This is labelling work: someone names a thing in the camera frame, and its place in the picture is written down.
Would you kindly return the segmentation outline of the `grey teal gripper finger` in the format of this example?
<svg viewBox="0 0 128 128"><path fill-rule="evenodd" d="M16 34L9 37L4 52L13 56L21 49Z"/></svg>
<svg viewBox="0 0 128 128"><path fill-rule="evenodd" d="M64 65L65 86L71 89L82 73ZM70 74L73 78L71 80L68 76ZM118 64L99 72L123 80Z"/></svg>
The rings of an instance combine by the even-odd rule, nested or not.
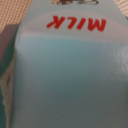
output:
<svg viewBox="0 0 128 128"><path fill-rule="evenodd" d="M17 30L17 24L7 25L0 34L0 128L10 128Z"/></svg>

